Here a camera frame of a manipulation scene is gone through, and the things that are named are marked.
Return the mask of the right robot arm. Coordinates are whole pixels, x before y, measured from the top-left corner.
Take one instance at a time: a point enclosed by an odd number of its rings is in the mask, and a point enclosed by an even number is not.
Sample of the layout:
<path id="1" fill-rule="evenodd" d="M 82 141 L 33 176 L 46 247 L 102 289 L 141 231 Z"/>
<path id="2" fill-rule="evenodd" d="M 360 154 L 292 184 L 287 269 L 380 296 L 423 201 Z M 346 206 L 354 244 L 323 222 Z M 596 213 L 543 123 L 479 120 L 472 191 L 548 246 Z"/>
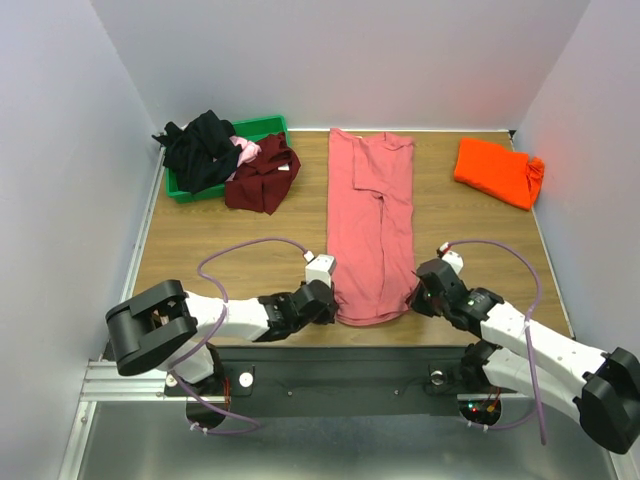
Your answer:
<path id="1" fill-rule="evenodd" d="M 617 347 L 606 352 L 529 320 L 484 288 L 469 289 L 457 268 L 435 258 L 421 264 L 410 306 L 472 333 L 460 378 L 539 400 L 578 423 L 599 446 L 627 453 L 639 438 L 639 360 Z"/>

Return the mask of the salmon pink t-shirt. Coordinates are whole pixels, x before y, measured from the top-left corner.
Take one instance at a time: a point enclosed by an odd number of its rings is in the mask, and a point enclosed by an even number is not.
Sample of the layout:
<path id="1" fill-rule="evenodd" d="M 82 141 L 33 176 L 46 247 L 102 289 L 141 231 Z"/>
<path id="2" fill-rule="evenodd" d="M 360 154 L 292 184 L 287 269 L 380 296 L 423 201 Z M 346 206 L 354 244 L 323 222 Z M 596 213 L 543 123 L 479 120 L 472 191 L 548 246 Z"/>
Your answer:
<path id="1" fill-rule="evenodd" d="M 414 143 L 382 132 L 329 134 L 327 250 L 337 319 L 366 327 L 408 310 L 415 289 Z"/>

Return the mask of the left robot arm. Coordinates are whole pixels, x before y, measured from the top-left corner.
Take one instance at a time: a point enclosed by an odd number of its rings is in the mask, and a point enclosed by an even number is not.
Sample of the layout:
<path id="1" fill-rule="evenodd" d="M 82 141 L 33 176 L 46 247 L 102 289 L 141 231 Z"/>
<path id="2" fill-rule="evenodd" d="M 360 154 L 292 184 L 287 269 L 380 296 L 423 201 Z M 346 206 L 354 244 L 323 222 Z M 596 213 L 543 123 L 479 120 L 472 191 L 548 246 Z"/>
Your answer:
<path id="1" fill-rule="evenodd" d="M 223 371 L 205 341 L 279 341 L 309 324 L 332 323 L 336 311 L 332 288 L 320 280 L 294 292 L 228 301 L 167 280 L 111 308 L 105 319 L 120 375 L 173 371 L 210 394 L 221 386 Z"/>

